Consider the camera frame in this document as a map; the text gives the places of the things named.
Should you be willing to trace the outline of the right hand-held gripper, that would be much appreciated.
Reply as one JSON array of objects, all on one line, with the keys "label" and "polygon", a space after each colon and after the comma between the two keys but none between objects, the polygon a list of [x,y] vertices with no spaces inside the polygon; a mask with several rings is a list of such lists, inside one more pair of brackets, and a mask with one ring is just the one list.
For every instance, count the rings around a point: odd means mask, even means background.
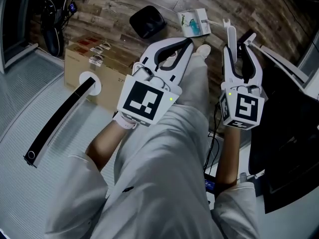
[{"label": "right hand-held gripper", "polygon": [[265,99],[261,96],[262,87],[251,84],[262,83],[263,71],[254,52],[241,44],[242,76],[236,73],[237,35],[232,25],[224,25],[227,32],[227,44],[223,48],[222,74],[224,81],[242,81],[243,83],[223,82],[219,98],[224,126],[250,130],[260,124]]}]

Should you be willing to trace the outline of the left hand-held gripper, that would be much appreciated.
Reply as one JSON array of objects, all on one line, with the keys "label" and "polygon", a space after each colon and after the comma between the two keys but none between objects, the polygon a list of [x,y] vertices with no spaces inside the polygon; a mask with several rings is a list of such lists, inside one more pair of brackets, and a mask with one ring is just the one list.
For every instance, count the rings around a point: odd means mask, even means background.
[{"label": "left hand-held gripper", "polygon": [[[172,37],[151,44],[125,79],[117,105],[127,119],[144,126],[156,124],[182,93],[179,86],[193,52],[190,38]],[[170,66],[160,63],[178,51]]]}]

